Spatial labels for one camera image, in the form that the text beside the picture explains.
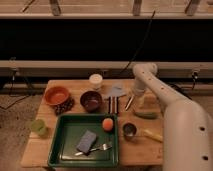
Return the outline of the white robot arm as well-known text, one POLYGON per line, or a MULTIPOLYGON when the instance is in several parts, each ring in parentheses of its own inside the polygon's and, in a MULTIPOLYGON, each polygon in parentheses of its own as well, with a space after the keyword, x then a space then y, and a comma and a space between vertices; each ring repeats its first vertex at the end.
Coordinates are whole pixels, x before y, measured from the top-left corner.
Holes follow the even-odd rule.
POLYGON ((165 105, 163 171, 213 171, 213 117, 159 80, 155 63, 136 64, 133 74, 136 94, 148 87, 165 105))

